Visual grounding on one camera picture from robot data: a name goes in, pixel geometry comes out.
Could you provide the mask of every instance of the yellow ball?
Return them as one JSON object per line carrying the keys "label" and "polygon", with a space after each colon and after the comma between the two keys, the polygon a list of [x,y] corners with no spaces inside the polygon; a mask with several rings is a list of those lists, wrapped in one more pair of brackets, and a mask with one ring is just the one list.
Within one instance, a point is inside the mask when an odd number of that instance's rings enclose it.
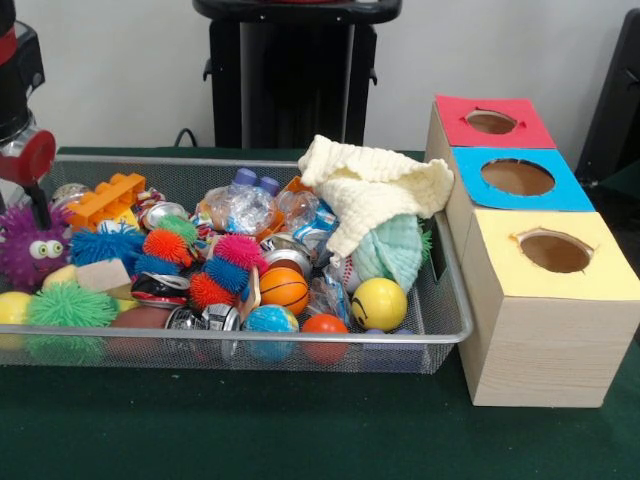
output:
{"label": "yellow ball", "polygon": [[[27,322],[29,302],[31,302],[31,295],[26,293],[6,292],[0,294],[0,324],[24,325]],[[20,350],[22,345],[21,335],[0,334],[0,349]]]}
{"label": "yellow ball", "polygon": [[356,289],[351,311],[361,327],[388,332],[404,320],[407,296],[397,283],[386,278],[372,278]]}
{"label": "yellow ball", "polygon": [[49,274],[42,283],[42,289],[46,290],[54,283],[69,283],[76,281],[76,270],[78,268],[75,265],[67,265],[59,270]]}

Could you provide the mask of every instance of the yellow square top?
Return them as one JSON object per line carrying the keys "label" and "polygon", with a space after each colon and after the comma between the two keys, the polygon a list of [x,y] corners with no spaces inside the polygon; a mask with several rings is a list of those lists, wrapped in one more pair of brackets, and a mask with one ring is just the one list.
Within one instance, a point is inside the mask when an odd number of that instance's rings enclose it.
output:
{"label": "yellow square top", "polygon": [[478,209],[476,218],[506,296],[640,300],[640,281],[598,213]]}

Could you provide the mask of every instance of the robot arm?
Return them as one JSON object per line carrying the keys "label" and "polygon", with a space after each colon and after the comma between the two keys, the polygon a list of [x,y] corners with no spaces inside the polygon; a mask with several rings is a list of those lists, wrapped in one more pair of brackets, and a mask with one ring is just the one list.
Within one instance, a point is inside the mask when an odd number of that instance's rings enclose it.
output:
{"label": "robot arm", "polygon": [[56,144],[50,132],[36,126],[27,107],[28,95],[42,83],[36,32],[16,22],[13,0],[0,0],[0,178],[24,188],[36,224],[48,229],[47,199],[38,180],[51,169]]}

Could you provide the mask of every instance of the red square top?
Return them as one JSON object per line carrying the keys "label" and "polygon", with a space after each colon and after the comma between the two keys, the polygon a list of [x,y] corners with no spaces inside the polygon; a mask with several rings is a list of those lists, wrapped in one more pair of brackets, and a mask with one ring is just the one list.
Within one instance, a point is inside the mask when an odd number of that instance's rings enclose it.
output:
{"label": "red square top", "polygon": [[436,95],[452,147],[556,148],[530,100]]}

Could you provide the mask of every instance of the metal basket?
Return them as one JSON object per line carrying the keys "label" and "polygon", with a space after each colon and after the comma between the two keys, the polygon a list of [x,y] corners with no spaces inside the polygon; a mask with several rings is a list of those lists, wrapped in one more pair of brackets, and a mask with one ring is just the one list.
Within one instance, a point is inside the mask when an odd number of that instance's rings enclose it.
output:
{"label": "metal basket", "polygon": [[[65,183],[95,187],[115,173],[137,172],[168,200],[193,209],[207,190],[228,185],[242,166],[281,184],[298,174],[294,162],[61,155],[43,187],[50,195]],[[432,260],[409,292],[403,324],[416,335],[370,335],[356,329],[321,335],[0,325],[0,363],[431,374],[472,330],[444,214],[435,216],[433,233]],[[7,288],[0,282],[0,290]],[[317,363],[318,354],[335,363]]]}

